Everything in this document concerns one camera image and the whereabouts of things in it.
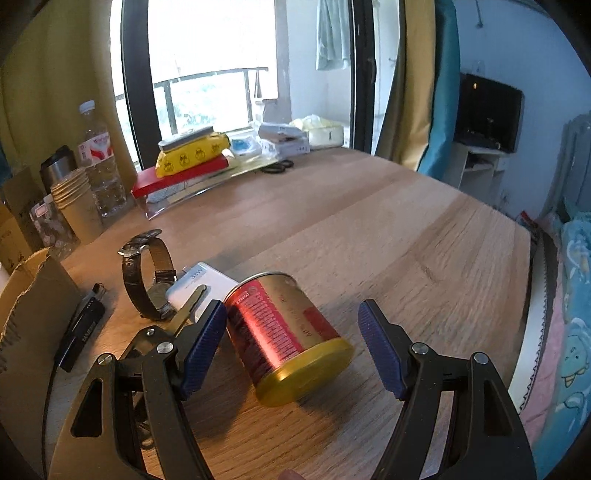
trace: cartoon print blanket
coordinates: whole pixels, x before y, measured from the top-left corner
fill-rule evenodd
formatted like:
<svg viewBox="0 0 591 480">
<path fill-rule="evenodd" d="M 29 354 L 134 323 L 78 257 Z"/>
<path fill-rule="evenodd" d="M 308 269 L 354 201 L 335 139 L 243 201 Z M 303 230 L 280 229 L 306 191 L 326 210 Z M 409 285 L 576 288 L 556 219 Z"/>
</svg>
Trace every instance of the cartoon print blanket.
<svg viewBox="0 0 591 480">
<path fill-rule="evenodd" d="M 564 456 L 591 411 L 591 213 L 577 212 L 557 233 L 563 262 L 559 275 L 564 333 L 552 402 L 532 443 L 539 479 Z"/>
</svg>

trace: television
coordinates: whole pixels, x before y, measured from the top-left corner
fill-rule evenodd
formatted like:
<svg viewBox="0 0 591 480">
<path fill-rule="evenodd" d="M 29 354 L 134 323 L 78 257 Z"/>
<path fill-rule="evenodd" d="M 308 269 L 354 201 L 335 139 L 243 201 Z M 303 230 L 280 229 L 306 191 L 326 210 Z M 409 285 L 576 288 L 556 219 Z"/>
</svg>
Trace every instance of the television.
<svg viewBox="0 0 591 480">
<path fill-rule="evenodd" d="M 523 103 L 521 90 L 463 74 L 454 140 L 473 147 L 515 152 Z"/>
</svg>

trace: yellow wet wipes package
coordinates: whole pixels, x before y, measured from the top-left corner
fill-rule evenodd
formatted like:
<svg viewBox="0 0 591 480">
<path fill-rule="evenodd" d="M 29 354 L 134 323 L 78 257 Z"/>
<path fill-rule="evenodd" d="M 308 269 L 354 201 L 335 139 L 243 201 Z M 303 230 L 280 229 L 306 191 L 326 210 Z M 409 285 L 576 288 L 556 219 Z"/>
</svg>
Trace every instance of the yellow wet wipes package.
<svg viewBox="0 0 591 480">
<path fill-rule="evenodd" d="M 166 153 L 161 151 L 156 161 L 156 176 L 167 177 L 205 163 L 217 157 L 225 148 L 230 148 L 228 136 L 212 133 Z"/>
</svg>

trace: scissors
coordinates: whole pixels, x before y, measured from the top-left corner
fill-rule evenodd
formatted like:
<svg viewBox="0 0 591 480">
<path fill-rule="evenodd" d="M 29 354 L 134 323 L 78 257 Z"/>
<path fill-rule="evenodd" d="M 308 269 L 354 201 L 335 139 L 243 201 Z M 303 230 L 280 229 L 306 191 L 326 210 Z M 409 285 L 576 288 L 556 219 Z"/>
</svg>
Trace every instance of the scissors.
<svg viewBox="0 0 591 480">
<path fill-rule="evenodd" d="M 267 165 L 261 169 L 264 173 L 283 173 L 288 168 L 292 168 L 294 163 L 291 160 L 281 160 L 271 165 Z"/>
</svg>

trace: wristwatch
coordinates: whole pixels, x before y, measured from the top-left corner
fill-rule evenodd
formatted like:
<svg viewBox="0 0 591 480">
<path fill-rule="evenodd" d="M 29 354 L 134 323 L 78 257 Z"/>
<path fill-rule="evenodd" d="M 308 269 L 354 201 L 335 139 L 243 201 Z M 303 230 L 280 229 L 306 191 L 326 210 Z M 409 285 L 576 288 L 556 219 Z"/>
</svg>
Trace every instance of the wristwatch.
<svg viewBox="0 0 591 480">
<path fill-rule="evenodd" d="M 165 292 L 176 282 L 177 272 L 164 242 L 158 238 L 162 230 L 155 229 L 136 235 L 119 250 L 123 283 L 129 299 L 140 315 L 150 320 L 167 320 L 174 308 L 165 299 Z M 154 284 L 146 289 L 141 271 L 142 251 L 148 249 L 154 262 Z"/>
</svg>

